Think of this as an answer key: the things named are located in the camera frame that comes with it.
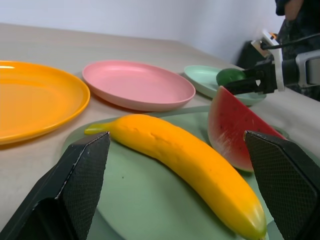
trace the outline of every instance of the table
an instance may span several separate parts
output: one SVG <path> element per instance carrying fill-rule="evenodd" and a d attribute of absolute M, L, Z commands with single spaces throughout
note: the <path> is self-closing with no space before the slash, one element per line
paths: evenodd
<path fill-rule="evenodd" d="M 0 24 L 0 58 L 59 68 L 81 77 L 85 65 L 101 60 L 128 60 L 182 73 L 188 65 L 234 67 L 177 41 L 112 36 L 70 30 Z M 184 107 L 206 106 L 197 94 Z M 291 139 L 320 157 L 320 103 L 289 89 L 269 94 L 252 107 L 265 121 L 283 128 Z M 76 128 L 132 111 L 91 96 L 86 110 L 73 121 L 44 136 L 0 146 L 0 230 L 36 181 L 59 159 L 66 137 Z"/>

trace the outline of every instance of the green plate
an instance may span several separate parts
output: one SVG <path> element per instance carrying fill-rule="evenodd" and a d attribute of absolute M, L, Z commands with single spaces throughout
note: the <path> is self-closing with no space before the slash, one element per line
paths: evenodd
<path fill-rule="evenodd" d="M 152 115 L 164 116 L 163 119 L 209 143 L 207 111 L 208 107 L 196 107 L 176 111 L 175 115 L 170 115 L 172 112 Z M 67 138 L 63 150 L 85 137 L 83 132 L 87 126 L 74 131 Z M 260 199 L 267 223 L 272 222 L 255 176 L 241 174 Z M 241 239 L 225 227 L 201 197 L 174 172 L 158 161 L 113 141 L 97 209 L 115 232 L 126 240 Z"/>
<path fill-rule="evenodd" d="M 184 68 L 184 74 L 194 85 L 195 89 L 210 98 L 214 98 L 217 94 L 219 86 L 216 77 L 220 71 L 221 69 L 219 68 L 202 65 L 187 66 Z M 247 106 L 252 106 L 262 101 L 265 97 L 265 94 L 254 92 L 236 95 L 236 98 Z"/>

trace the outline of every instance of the orange plate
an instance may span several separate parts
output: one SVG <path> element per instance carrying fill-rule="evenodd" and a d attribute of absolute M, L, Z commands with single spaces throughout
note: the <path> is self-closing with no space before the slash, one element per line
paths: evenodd
<path fill-rule="evenodd" d="M 79 115 L 90 91 L 76 76 L 48 66 L 0 61 L 0 145 L 48 133 Z"/>

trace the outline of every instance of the watermelon slice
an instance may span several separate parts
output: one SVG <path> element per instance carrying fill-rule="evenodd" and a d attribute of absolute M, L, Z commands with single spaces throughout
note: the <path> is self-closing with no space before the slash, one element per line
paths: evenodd
<path fill-rule="evenodd" d="M 285 139 L 227 89 L 220 86 L 208 115 L 208 136 L 212 147 L 237 169 L 253 172 L 244 141 L 246 130 Z"/>

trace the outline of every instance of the banana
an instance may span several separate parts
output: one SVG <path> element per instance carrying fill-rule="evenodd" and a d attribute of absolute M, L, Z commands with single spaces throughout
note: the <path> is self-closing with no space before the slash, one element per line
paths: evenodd
<path fill-rule="evenodd" d="M 89 126 L 84 133 L 110 131 L 117 142 L 161 161 L 183 178 L 220 220 L 247 240 L 267 233 L 264 210 L 240 174 L 208 144 L 163 119 L 130 114 Z"/>

